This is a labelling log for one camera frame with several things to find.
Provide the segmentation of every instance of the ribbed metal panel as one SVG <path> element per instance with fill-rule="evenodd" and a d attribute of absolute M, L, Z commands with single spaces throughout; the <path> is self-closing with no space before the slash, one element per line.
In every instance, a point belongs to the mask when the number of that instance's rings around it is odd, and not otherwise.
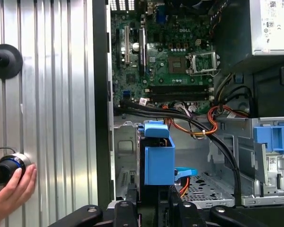
<path fill-rule="evenodd" d="M 0 80 L 0 147 L 38 167 L 33 197 L 1 226 L 46 227 L 98 203 L 92 1 L 1 0 L 1 43 L 24 66 Z"/>

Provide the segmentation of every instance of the motherboard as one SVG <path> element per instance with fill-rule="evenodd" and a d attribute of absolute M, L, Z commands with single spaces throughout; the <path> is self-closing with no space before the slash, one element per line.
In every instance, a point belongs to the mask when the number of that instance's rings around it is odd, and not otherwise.
<path fill-rule="evenodd" d="M 219 72 L 209 29 L 209 17 L 168 16 L 164 4 L 153 4 L 144 17 L 112 14 L 114 104 L 141 98 L 151 105 L 178 101 L 206 113 Z"/>

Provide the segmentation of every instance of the hand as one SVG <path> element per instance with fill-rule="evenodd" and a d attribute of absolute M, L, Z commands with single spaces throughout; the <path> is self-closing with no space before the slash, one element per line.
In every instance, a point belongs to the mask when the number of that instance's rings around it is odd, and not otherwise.
<path fill-rule="evenodd" d="M 37 169 L 30 165 L 21 181 L 22 169 L 17 169 L 8 184 L 0 191 L 0 222 L 22 206 L 34 193 Z"/>

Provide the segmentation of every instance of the sticker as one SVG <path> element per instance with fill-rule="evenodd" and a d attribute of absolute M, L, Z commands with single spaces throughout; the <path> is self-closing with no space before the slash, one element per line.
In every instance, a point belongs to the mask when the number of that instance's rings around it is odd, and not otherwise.
<path fill-rule="evenodd" d="M 284 49 L 284 2 L 261 0 L 264 51 Z"/>
<path fill-rule="evenodd" d="M 276 157 L 269 157 L 268 161 L 268 171 L 269 172 L 277 172 L 278 171 L 278 166 L 276 162 Z"/>
<path fill-rule="evenodd" d="M 146 103 L 147 103 L 147 98 L 140 98 L 139 102 L 140 105 L 146 106 Z"/>

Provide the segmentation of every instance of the black knob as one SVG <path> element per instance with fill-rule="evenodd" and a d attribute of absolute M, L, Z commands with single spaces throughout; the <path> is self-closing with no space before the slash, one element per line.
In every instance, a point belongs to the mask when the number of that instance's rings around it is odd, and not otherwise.
<path fill-rule="evenodd" d="M 24 175 L 26 168 L 30 165 L 29 159 L 19 153 L 4 156 L 0 159 L 0 185 L 6 185 L 13 176 L 16 169 L 21 168 Z"/>
<path fill-rule="evenodd" d="M 6 185 L 19 167 L 20 164 L 14 160 L 0 162 L 0 185 Z"/>

